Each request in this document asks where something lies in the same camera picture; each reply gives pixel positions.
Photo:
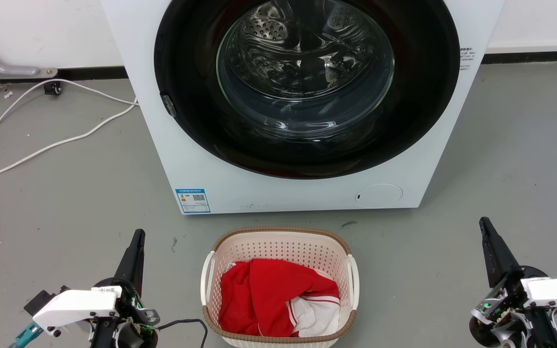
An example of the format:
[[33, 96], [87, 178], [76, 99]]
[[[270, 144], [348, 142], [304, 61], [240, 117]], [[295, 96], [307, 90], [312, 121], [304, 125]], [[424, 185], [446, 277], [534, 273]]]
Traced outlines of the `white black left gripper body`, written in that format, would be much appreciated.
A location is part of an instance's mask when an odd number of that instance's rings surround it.
[[142, 304], [133, 285], [105, 279], [90, 290], [63, 286], [58, 294], [41, 291], [25, 307], [43, 333], [59, 337], [68, 325], [89, 325], [90, 348], [156, 348], [156, 310]]

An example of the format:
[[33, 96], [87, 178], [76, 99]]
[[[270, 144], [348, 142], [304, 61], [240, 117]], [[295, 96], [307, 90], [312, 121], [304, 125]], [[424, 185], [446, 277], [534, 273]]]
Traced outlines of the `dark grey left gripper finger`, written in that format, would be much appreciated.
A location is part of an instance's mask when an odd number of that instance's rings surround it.
[[145, 240], [146, 232], [143, 229], [136, 229], [114, 275], [117, 279], [129, 281], [139, 296], [142, 295]]

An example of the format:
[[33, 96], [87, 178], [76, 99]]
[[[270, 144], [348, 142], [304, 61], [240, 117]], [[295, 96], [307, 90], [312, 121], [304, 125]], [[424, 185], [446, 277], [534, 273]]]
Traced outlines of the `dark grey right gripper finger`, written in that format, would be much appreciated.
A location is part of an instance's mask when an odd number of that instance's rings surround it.
[[508, 273], [520, 271], [521, 266], [488, 217], [479, 220], [488, 285], [494, 288]]

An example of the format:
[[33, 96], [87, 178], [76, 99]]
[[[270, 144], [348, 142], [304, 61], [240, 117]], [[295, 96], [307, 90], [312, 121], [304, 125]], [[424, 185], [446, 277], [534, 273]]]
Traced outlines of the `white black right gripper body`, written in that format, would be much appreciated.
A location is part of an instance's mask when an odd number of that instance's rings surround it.
[[485, 348], [557, 348], [557, 279], [521, 266], [494, 277], [471, 311], [470, 334]]

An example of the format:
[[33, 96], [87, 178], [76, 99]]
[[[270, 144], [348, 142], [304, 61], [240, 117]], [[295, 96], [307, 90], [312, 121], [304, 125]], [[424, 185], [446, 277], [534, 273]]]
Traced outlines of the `white plastic laundry basket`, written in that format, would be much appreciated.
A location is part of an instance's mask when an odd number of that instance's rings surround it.
[[[318, 337], [263, 337], [224, 331], [218, 322], [221, 276], [235, 262], [284, 260], [322, 271], [340, 293], [338, 332]], [[331, 232], [294, 227], [257, 227], [232, 231], [208, 253], [201, 275], [200, 296], [208, 326], [235, 348], [331, 348], [351, 328], [360, 297], [356, 260], [347, 243]]]

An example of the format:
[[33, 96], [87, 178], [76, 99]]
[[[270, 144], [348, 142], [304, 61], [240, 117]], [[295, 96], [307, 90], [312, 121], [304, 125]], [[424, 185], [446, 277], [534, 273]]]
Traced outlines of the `blue energy label sticker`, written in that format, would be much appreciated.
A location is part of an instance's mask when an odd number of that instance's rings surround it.
[[210, 214], [205, 189], [175, 189], [175, 195], [183, 215]]

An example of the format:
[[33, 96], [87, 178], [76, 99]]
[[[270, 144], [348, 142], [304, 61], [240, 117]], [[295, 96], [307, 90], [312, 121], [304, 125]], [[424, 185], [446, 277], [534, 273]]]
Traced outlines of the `white front-load washing machine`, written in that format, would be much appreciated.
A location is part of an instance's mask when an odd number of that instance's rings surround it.
[[153, 55], [161, 18], [171, 2], [101, 0], [173, 194], [175, 189], [203, 188], [210, 214], [230, 214], [367, 209], [360, 207], [354, 197], [361, 189], [376, 184], [396, 185], [403, 191], [400, 201], [383, 209], [418, 207], [506, 0], [444, 0], [457, 29], [460, 58], [457, 86], [440, 119], [422, 139], [385, 163], [355, 174], [318, 180], [271, 177], [235, 167], [210, 154], [179, 126], [163, 105]]

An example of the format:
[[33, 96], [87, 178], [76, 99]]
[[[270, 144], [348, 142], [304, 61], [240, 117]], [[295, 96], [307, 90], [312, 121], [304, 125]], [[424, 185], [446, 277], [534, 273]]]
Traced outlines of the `round white filter cover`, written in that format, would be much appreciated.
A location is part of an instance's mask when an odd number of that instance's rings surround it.
[[396, 185], [376, 184], [361, 189], [354, 200], [363, 208], [382, 209], [393, 207], [402, 196], [402, 189]]

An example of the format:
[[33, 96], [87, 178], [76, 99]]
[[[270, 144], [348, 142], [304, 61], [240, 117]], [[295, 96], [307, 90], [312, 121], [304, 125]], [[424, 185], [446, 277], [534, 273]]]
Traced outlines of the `red and white garment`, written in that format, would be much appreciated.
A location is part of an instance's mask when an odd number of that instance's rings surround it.
[[218, 322], [224, 331], [283, 338], [338, 332], [339, 288], [322, 271], [253, 259], [231, 263], [220, 284]]

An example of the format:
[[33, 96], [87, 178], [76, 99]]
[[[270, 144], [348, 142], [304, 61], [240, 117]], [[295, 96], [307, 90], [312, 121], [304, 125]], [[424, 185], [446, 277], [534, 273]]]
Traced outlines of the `round black glass washer door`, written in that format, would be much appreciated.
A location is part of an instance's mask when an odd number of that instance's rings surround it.
[[164, 107], [213, 156], [318, 180], [388, 161], [449, 105], [444, 0], [172, 0], [154, 68]]

